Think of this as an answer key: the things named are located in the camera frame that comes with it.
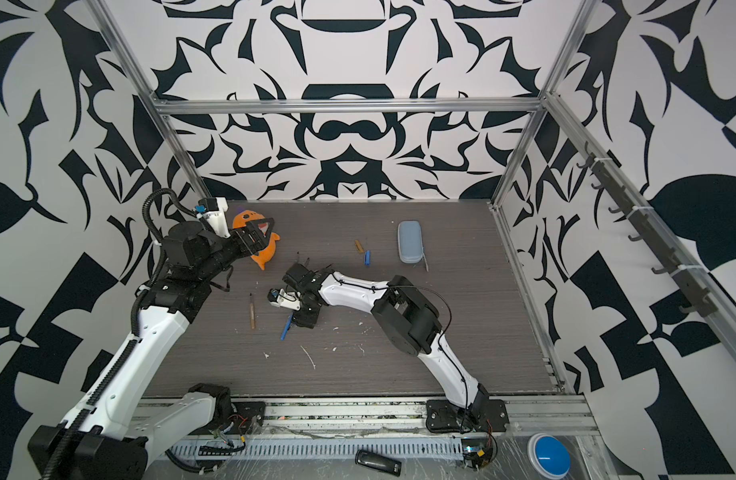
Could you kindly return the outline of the blue pen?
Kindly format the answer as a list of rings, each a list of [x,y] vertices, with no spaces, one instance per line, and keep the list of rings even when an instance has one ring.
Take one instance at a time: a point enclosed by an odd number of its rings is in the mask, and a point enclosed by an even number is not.
[[[287,321],[285,323],[285,326],[283,328],[283,331],[281,333],[281,336],[280,336],[280,340],[281,341],[285,341],[286,340],[287,335],[288,335],[288,332],[290,331],[290,329],[291,329],[291,327],[293,325],[293,319],[294,319],[294,314],[295,313],[296,313],[295,311],[292,311],[290,313],[290,315],[289,315],[289,317],[288,317],[288,319],[287,319]]]

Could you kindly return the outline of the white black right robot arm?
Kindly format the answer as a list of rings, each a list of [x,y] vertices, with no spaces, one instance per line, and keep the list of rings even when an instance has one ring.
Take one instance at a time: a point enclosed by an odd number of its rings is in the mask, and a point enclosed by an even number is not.
[[[445,398],[426,404],[432,433],[504,432],[509,423],[503,401],[493,399],[453,352],[440,312],[422,289],[403,276],[389,281],[349,277],[328,266],[311,270],[293,264],[284,286],[268,293],[271,305],[292,312],[291,323],[314,328],[324,307],[370,314],[399,351],[419,359],[441,386]]]

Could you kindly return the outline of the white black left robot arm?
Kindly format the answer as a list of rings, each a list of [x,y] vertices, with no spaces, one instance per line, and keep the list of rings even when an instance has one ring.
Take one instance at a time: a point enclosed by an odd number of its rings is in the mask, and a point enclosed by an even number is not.
[[[217,437],[232,430],[238,414],[227,387],[198,384],[174,405],[135,427],[134,413],[165,357],[194,323],[215,289],[243,258],[258,256],[279,237],[275,221],[258,214],[230,225],[223,197],[184,206],[161,188],[142,207],[160,249],[150,278],[139,286],[131,331],[84,397],[56,426],[41,426],[28,444],[44,479],[140,479],[160,455],[190,433]]]

